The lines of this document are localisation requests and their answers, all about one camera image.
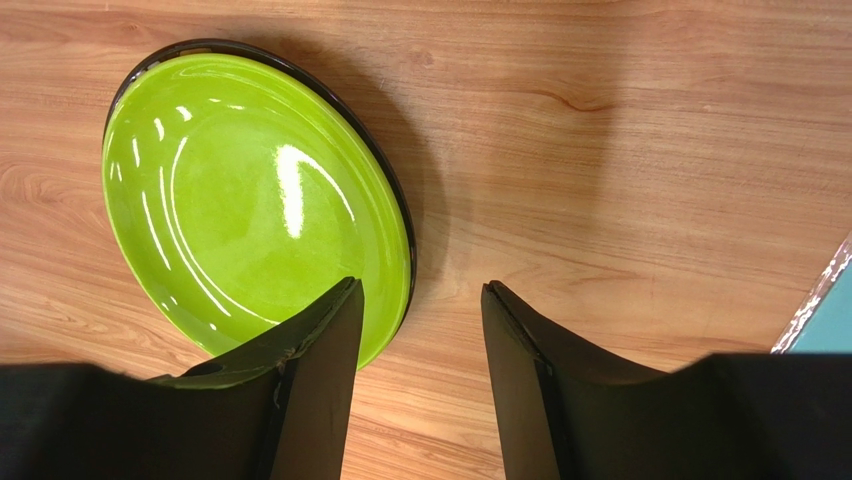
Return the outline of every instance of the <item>ceramic plate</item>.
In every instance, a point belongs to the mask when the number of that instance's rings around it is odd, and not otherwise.
[[[318,82],[244,56],[172,57],[128,78],[104,136],[107,211],[139,283],[219,355],[361,278],[363,367],[396,333],[413,277],[380,150]]]

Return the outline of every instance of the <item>wood grain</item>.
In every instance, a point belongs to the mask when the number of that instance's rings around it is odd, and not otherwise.
[[[322,79],[411,203],[417,294],[358,374],[347,479],[503,476],[483,282],[675,369],[768,350],[852,227],[844,0],[2,0],[0,361],[205,358],[134,281],[99,179],[124,75],[193,37]]]

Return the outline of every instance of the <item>teal object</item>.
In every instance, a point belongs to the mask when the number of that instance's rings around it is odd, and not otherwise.
[[[363,125],[298,67],[235,42],[167,47],[135,72],[108,118],[104,195],[157,307],[220,355],[353,276],[366,297],[359,368],[373,360],[408,307],[414,246]]]
[[[789,351],[852,353],[852,275],[848,269],[835,280]]]

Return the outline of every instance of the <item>plate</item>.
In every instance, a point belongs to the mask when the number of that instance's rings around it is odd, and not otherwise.
[[[212,355],[345,276],[364,284],[359,368],[402,322],[414,243],[390,166],[327,88],[267,52],[193,41],[140,64],[107,120],[103,184],[140,285]]]

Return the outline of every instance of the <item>wooden table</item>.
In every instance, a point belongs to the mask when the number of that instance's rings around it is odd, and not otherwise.
[[[0,1],[0,361],[204,359],[113,239],[112,95],[193,37],[273,50],[386,150],[416,298],[358,374],[347,479],[503,476],[479,313],[501,279],[630,359],[766,351],[852,228],[852,4]]]

